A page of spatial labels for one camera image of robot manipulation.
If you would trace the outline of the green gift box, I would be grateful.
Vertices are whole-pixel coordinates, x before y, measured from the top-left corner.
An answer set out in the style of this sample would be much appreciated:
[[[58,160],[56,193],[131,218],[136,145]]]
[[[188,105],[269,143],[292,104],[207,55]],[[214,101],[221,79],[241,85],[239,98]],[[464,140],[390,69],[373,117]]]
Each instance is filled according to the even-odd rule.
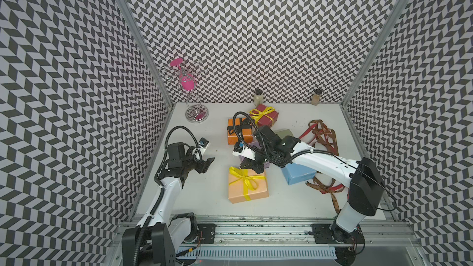
[[[293,133],[289,129],[275,131],[275,134],[278,135],[281,139],[284,139],[286,136],[293,137]]]

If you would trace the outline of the blue gift box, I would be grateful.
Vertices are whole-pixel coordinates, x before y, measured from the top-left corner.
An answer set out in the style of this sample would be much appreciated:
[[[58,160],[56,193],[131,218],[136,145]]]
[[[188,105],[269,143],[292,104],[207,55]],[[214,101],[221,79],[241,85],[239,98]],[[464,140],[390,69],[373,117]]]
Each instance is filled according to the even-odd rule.
[[[307,166],[291,163],[282,168],[282,174],[288,185],[294,185],[313,179],[317,172]]]

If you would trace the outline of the brown ribbon of purple box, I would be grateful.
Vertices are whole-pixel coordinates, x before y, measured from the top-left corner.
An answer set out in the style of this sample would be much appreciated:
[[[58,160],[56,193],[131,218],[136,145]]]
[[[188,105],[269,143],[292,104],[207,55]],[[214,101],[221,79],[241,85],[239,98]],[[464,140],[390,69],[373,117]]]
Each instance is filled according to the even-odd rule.
[[[315,190],[318,190],[318,191],[321,193],[321,191],[324,189],[324,187],[318,187],[318,186],[313,185],[313,184],[314,184],[313,180],[315,180],[316,182],[320,182],[322,185],[329,186],[329,185],[332,183],[333,179],[331,179],[331,181],[330,181],[329,183],[323,183],[323,182],[318,178],[318,176],[317,176],[318,174],[316,174],[315,177],[314,177],[311,181],[306,182],[305,184],[306,184],[306,186],[311,187],[311,188],[313,188],[313,189],[315,189]],[[335,209],[335,212],[338,214],[338,213],[340,213],[341,208],[340,208],[339,203],[338,203],[338,200],[337,200],[337,198],[336,198],[336,194],[337,194],[337,193],[330,193],[330,192],[329,192],[329,193],[326,193],[326,195],[330,195],[331,201],[332,201],[332,204],[333,204],[333,207],[334,207],[334,209]]]

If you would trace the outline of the red ribbon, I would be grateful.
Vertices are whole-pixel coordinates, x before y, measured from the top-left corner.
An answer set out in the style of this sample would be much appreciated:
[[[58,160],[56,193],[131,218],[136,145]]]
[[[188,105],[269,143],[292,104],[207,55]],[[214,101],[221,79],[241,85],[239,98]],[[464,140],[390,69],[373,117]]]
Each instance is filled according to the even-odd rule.
[[[336,156],[339,155],[338,143],[336,133],[334,130],[327,127],[327,125],[321,119],[315,119],[308,123],[308,128],[299,136],[302,140],[308,134],[312,133],[314,138],[309,141],[309,145],[315,146],[316,143],[323,145],[326,150]],[[322,185],[320,182],[313,180],[315,186],[324,187],[321,191],[322,194],[326,193],[339,193],[344,190],[342,184],[335,185],[335,180],[329,186]]]

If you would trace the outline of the purple gift box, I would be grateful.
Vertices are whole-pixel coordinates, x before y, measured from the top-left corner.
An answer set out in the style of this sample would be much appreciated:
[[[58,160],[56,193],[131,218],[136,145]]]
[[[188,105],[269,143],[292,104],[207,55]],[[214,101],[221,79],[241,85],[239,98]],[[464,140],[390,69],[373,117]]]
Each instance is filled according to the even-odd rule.
[[[252,147],[256,147],[258,149],[262,149],[262,147],[261,147],[261,145],[259,144],[258,141],[253,141],[253,142],[249,143],[249,145],[252,146]],[[244,156],[239,156],[238,158],[240,159],[241,163],[245,160]],[[265,161],[264,162],[264,169],[269,168],[269,166],[270,166],[270,163],[268,161]]]

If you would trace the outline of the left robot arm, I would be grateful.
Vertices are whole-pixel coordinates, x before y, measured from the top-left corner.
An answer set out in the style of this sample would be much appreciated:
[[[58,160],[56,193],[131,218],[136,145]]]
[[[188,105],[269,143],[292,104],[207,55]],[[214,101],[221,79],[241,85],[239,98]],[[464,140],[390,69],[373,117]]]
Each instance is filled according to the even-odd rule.
[[[151,261],[156,266],[173,266],[181,244],[199,237],[193,213],[174,217],[171,213],[189,172],[206,173],[214,161],[214,158],[202,158],[208,145],[209,141],[202,137],[197,146],[179,142],[167,147],[154,177],[158,190],[151,205],[137,225],[127,229],[121,239],[125,266],[138,266],[145,261]]]

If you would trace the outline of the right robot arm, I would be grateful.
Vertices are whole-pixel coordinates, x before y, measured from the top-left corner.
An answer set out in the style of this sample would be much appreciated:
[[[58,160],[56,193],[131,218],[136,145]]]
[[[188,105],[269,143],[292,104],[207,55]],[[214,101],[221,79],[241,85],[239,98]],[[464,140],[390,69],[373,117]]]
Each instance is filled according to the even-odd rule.
[[[290,163],[305,166],[331,177],[348,188],[347,203],[337,213],[335,220],[325,225],[323,233],[334,243],[361,242],[358,228],[366,217],[374,216],[386,190],[374,162],[368,158],[360,161],[341,158],[325,150],[317,150],[292,136],[280,138],[271,128],[264,126],[254,132],[260,147],[237,140],[234,155],[242,156],[240,167],[260,174],[264,163],[278,167]]]

